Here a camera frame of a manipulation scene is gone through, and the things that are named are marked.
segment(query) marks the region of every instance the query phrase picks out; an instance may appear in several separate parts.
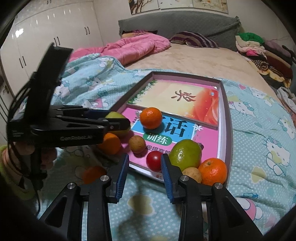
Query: metal screw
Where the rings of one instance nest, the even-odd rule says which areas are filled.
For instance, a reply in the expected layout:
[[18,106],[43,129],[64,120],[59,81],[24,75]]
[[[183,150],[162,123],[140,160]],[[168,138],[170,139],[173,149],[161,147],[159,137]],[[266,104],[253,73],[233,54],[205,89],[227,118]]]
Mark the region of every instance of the metal screw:
[[75,186],[76,186],[75,183],[69,183],[69,184],[67,185],[67,188],[68,188],[68,189],[73,189]]
[[221,189],[223,187],[223,185],[221,183],[215,183],[215,188],[217,189]]
[[189,180],[189,177],[186,175],[182,175],[182,176],[180,176],[180,179],[181,179],[181,181],[186,182]]
[[105,182],[105,181],[108,181],[109,180],[109,177],[107,175],[103,175],[101,176],[101,181]]

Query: purple striped pillow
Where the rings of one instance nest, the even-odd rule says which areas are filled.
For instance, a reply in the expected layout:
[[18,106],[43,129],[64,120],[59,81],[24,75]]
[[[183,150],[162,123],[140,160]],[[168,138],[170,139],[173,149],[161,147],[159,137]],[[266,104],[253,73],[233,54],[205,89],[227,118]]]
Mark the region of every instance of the purple striped pillow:
[[175,34],[171,37],[170,42],[176,44],[186,44],[195,48],[218,48],[218,45],[213,40],[210,40],[201,34],[188,31]]

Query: blue polka dot blanket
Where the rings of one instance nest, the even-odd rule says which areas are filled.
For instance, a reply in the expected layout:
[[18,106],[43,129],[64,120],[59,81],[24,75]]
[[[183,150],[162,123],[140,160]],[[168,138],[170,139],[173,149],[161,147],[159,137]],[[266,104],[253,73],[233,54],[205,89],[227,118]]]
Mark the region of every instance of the blue polka dot blanket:
[[[68,63],[52,104],[107,110],[150,71],[127,70],[113,57],[84,56]],[[221,80],[233,127],[228,190],[265,233],[296,204],[295,127],[288,112],[270,96]],[[88,146],[58,149],[58,158],[39,193],[40,214],[67,183],[81,184],[83,171],[99,163]],[[87,240],[87,206],[84,210],[82,240]],[[118,204],[109,205],[109,214],[114,241],[178,240],[178,206],[170,204],[163,184],[139,174],[128,174],[123,197]]]

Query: orange fruit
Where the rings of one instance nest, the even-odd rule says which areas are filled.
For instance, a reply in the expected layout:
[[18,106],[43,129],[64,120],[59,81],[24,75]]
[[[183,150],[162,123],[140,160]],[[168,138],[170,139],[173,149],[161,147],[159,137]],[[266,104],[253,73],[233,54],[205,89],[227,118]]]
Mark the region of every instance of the orange fruit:
[[214,183],[224,183],[227,178],[227,167],[218,158],[209,158],[198,167],[202,174],[202,184],[212,186]]
[[140,114],[142,126],[148,130],[156,129],[163,121],[163,115],[159,109],[154,107],[146,108]]
[[121,142],[118,136],[107,133],[104,136],[103,143],[98,144],[97,147],[107,155],[115,155],[121,148]]
[[89,184],[106,174],[107,172],[104,168],[100,166],[94,166],[94,167],[88,168],[83,172],[82,179],[84,184]]

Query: headboard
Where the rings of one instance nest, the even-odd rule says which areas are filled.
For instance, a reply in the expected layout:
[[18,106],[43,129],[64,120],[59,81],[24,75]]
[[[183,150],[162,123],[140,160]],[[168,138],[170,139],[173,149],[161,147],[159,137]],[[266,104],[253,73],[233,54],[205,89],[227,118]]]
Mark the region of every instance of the headboard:
[[235,35],[240,20],[224,15],[199,11],[165,11],[142,14],[119,20],[119,34],[132,30],[157,30],[157,34],[170,39],[181,31],[200,33],[215,41],[219,47],[236,51]]

